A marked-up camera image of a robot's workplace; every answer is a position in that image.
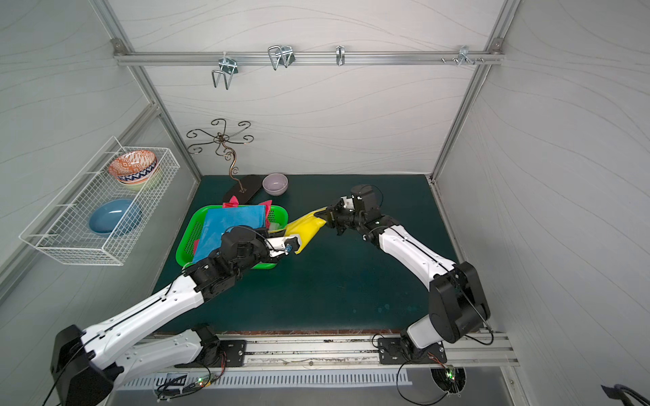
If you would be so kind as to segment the yellow raincoat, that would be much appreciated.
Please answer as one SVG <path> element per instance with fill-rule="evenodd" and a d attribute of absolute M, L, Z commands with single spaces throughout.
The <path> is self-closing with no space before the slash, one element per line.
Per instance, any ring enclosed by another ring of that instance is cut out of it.
<path fill-rule="evenodd" d="M 301 218 L 294 220 L 294 222 L 289 223 L 285 228 L 285 236 L 298 235 L 300 237 L 300 248 L 295 251 L 296 255 L 299 255 L 319 230 L 326 225 L 327 221 L 318 217 L 318 213 L 323 214 L 325 211 L 325 208 L 311 211 Z"/>

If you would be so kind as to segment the green plastic basket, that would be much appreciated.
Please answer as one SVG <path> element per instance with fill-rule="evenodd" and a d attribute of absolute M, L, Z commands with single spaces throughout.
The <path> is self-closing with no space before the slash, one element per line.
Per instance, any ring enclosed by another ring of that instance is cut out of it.
<path fill-rule="evenodd" d="M 289 214 L 271 201 L 257 205 L 223 203 L 204 206 L 196 211 L 184 231 L 175 259 L 183 268 L 206 259 L 214 250 L 238 233 L 257 239 L 268 231 L 282 231 L 289 223 Z"/>

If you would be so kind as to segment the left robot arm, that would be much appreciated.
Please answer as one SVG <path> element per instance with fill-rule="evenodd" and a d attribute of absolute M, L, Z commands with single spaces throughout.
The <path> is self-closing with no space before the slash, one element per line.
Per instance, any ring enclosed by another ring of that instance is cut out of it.
<path fill-rule="evenodd" d="M 232 288 L 260 262 L 272 263 L 301 248 L 301 237 L 269 237 L 266 230 L 235 226 L 221 245 L 186 268 L 167 287 L 106 321 L 71 325 L 55 338 L 50 371 L 62 405 L 98 405 L 114 389 L 174 365 L 222 364 L 219 338 L 206 326 L 142 343 L 151 333 Z"/>

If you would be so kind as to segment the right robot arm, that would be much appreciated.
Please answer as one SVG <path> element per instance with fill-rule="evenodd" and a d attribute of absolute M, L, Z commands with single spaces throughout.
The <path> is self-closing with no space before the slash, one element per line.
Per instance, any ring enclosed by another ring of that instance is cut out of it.
<path fill-rule="evenodd" d="M 491 311 L 477 269 L 449 260 L 413 237 L 396 219 L 381 212 L 370 185 L 358 185 L 349 196 L 314 213 L 338 234 L 353 229 L 382 252 L 394 257 L 428 291 L 428 314 L 408 326 L 406 343 L 417 351 L 435 343 L 455 343 L 484 326 Z"/>

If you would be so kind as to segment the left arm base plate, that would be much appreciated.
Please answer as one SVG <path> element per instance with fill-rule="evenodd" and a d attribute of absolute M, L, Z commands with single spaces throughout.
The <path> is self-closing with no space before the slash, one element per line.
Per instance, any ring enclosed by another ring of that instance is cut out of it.
<path fill-rule="evenodd" d="M 220 340 L 209 343 L 192 362 L 175 365 L 177 368 L 225 368 L 244 365 L 247 341 Z"/>

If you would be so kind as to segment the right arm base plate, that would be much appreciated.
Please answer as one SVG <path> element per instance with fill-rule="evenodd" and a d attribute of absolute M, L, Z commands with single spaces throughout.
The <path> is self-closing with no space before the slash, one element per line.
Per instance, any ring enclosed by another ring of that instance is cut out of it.
<path fill-rule="evenodd" d="M 443 365 L 447 363 L 445 347 L 442 342 L 433 343 L 426 348 L 417 348 L 406 337 L 386 338 L 376 335 L 371 339 L 378 351 L 381 365 Z"/>

